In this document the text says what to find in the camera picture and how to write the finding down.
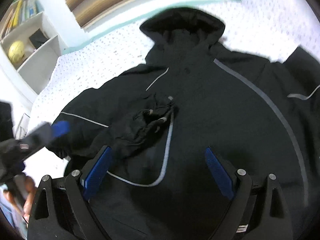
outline jacket hood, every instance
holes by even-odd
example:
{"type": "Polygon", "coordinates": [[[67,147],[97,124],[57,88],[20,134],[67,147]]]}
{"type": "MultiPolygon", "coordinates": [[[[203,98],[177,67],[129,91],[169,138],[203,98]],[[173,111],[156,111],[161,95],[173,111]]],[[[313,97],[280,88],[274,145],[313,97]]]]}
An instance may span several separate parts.
{"type": "Polygon", "coordinates": [[[225,25],[219,19],[192,8],[165,10],[140,26],[140,30],[156,44],[173,42],[180,37],[173,35],[177,31],[182,31],[185,35],[196,34],[199,41],[214,44],[220,39],[224,29],[225,25]]]}
{"type": "Polygon", "coordinates": [[[140,26],[140,30],[155,42],[146,56],[146,63],[172,65],[191,51],[199,57],[219,40],[224,29],[222,21],[197,9],[165,10],[140,26]]]}

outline reflective stripe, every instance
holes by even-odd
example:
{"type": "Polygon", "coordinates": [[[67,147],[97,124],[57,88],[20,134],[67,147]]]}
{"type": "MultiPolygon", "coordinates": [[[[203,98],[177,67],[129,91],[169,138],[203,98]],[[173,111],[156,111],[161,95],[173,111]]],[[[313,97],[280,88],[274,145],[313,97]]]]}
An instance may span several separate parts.
{"type": "Polygon", "coordinates": [[[131,185],[134,186],[138,186],[138,187],[154,187],[157,186],[164,178],[165,176],[165,172],[167,170],[167,164],[168,164],[168,159],[169,159],[169,150],[170,150],[170,142],[171,142],[171,137],[172,137],[172,130],[173,130],[173,113],[171,114],[171,119],[170,119],[170,125],[169,125],[169,130],[168,130],[168,136],[167,136],[167,142],[165,144],[165,150],[164,150],[164,157],[163,157],[163,162],[162,162],[162,167],[161,167],[161,171],[160,171],[160,175],[159,177],[152,182],[151,184],[138,184],[138,183],[134,183],[131,181],[128,181],[126,179],[123,179],[115,174],[112,174],[111,172],[107,171],[107,173],[119,180],[122,180],[126,183],[129,183],[131,185]]]}
{"type": "Polygon", "coordinates": [[[166,74],[168,72],[169,68],[167,68],[167,70],[165,72],[163,72],[160,76],[158,76],[151,84],[150,86],[148,86],[148,88],[146,89],[146,91],[154,84],[154,82],[156,82],[159,78],[161,78],[164,74],[166,74]]]}
{"type": "Polygon", "coordinates": [[[289,94],[287,97],[288,98],[298,98],[298,99],[300,99],[300,100],[307,100],[307,99],[309,99],[309,98],[311,98],[312,97],[312,95],[318,90],[318,88],[320,88],[320,85],[319,86],[317,86],[316,88],[315,88],[315,90],[313,90],[313,92],[310,94],[310,96],[304,96],[304,95],[301,95],[301,94],[289,94]]]}
{"type": "Polygon", "coordinates": [[[236,233],[243,233],[247,231],[248,225],[238,226],[236,233]]]}
{"type": "Polygon", "coordinates": [[[79,115],[76,115],[76,114],[70,114],[70,113],[66,113],[66,112],[60,112],[60,113],[61,113],[61,114],[66,114],[66,115],[75,116],[75,117],[81,118],[81,119],[86,120],[86,121],[89,121],[89,122],[93,122],[93,123],[95,123],[95,124],[98,124],[98,125],[101,125],[101,126],[104,126],[104,127],[109,127],[109,126],[107,126],[107,125],[105,125],[105,124],[92,121],[92,120],[90,120],[90,119],[84,118],[84,117],[79,116],[79,115]]]}
{"type": "Polygon", "coordinates": [[[246,84],[249,88],[251,88],[254,92],[256,92],[267,104],[270,106],[270,108],[273,110],[273,112],[276,114],[284,128],[287,130],[287,133],[290,137],[290,140],[292,142],[293,148],[296,152],[299,166],[300,166],[300,171],[301,171],[301,176],[302,176],[302,181],[303,181],[303,190],[304,190],[304,206],[308,205],[308,177],[306,173],[306,167],[304,165],[304,160],[302,153],[300,151],[300,147],[298,144],[298,141],[293,133],[293,130],[291,126],[289,125],[288,121],[285,119],[283,114],[280,112],[279,108],[272,102],[272,100],[257,86],[255,86],[253,83],[251,83],[249,80],[247,80],[244,76],[240,75],[238,72],[233,71],[232,69],[228,68],[226,65],[221,63],[219,60],[215,59],[213,61],[218,67],[226,71],[227,73],[233,75],[240,81],[242,81],[244,84],[246,84]]]}

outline book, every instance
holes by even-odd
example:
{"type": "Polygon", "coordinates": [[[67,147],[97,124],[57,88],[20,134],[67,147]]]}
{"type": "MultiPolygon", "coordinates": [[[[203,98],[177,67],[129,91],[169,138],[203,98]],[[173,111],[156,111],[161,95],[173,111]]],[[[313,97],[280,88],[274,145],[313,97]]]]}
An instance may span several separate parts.
{"type": "Polygon", "coordinates": [[[36,0],[29,0],[30,1],[30,17],[37,14],[37,7],[36,7],[36,0]]]}
{"type": "Polygon", "coordinates": [[[28,20],[28,19],[30,18],[29,6],[30,6],[30,0],[28,0],[28,1],[27,1],[27,4],[26,4],[26,16],[25,16],[25,20],[28,20]]]}
{"type": "Polygon", "coordinates": [[[18,24],[19,24],[19,13],[20,13],[20,10],[21,10],[21,5],[22,5],[22,0],[20,0],[18,2],[17,9],[14,12],[14,18],[13,18],[13,24],[12,24],[13,28],[17,27],[18,24]]]}
{"type": "Polygon", "coordinates": [[[43,32],[40,29],[38,29],[29,37],[29,40],[36,49],[39,49],[45,42],[48,41],[48,38],[44,36],[43,32]]]}
{"type": "Polygon", "coordinates": [[[23,1],[22,11],[21,11],[21,23],[23,23],[26,20],[26,6],[27,6],[27,1],[23,1]]]}
{"type": "Polygon", "coordinates": [[[22,9],[23,9],[23,2],[19,11],[19,20],[18,20],[18,26],[22,23],[22,9]]]}
{"type": "Polygon", "coordinates": [[[10,22],[9,22],[9,25],[8,25],[8,28],[7,28],[6,32],[5,32],[5,36],[7,36],[8,33],[9,33],[9,32],[11,31],[11,29],[12,29],[13,20],[14,20],[14,16],[15,16],[16,11],[17,11],[17,9],[14,10],[14,13],[13,13],[12,16],[11,16],[11,19],[10,19],[10,22]]]}
{"type": "Polygon", "coordinates": [[[13,15],[13,12],[14,12],[14,9],[12,9],[12,10],[10,11],[10,13],[8,14],[7,19],[5,20],[4,26],[3,26],[3,28],[2,28],[2,30],[1,30],[1,32],[0,32],[0,37],[1,37],[1,38],[4,38],[4,36],[5,36],[5,32],[6,32],[7,28],[9,27],[9,22],[10,22],[10,20],[11,20],[11,17],[12,17],[12,15],[13,15]]]}
{"type": "Polygon", "coordinates": [[[42,12],[43,8],[42,8],[41,3],[39,3],[38,0],[35,0],[35,2],[36,2],[37,13],[42,12]]]}

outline bed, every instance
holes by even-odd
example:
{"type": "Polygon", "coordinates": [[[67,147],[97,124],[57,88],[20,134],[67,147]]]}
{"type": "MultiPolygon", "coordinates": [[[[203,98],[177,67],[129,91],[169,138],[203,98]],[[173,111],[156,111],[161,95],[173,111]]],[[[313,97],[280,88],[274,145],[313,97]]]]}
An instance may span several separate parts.
{"type": "MultiPolygon", "coordinates": [[[[220,42],[231,50],[283,62],[300,45],[320,60],[319,22],[301,17],[284,1],[232,0],[190,6],[225,22],[220,42]]],[[[144,20],[137,19],[59,57],[49,84],[33,104],[28,130],[42,122],[53,122],[83,90],[99,88],[123,71],[144,63],[153,46],[139,30],[144,20]]],[[[61,177],[67,162],[44,148],[26,160],[25,172],[39,184],[45,174],[61,177]]]]}

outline human hand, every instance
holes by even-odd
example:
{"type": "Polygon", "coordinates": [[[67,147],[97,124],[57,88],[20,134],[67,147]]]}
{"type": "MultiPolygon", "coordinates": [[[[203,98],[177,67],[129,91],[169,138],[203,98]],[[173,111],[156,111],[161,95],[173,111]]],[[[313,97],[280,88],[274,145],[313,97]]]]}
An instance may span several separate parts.
{"type": "Polygon", "coordinates": [[[13,208],[23,216],[23,218],[26,220],[26,222],[29,222],[29,216],[30,216],[30,212],[31,212],[31,206],[33,203],[33,199],[35,198],[35,194],[36,194],[36,186],[35,186],[35,182],[33,181],[33,179],[29,176],[25,177],[25,189],[28,192],[28,196],[26,199],[26,202],[23,206],[23,212],[19,209],[19,207],[17,206],[15,200],[14,200],[14,195],[12,194],[12,192],[8,191],[8,190],[4,190],[3,191],[3,195],[6,198],[6,200],[13,206],[13,208]]]}

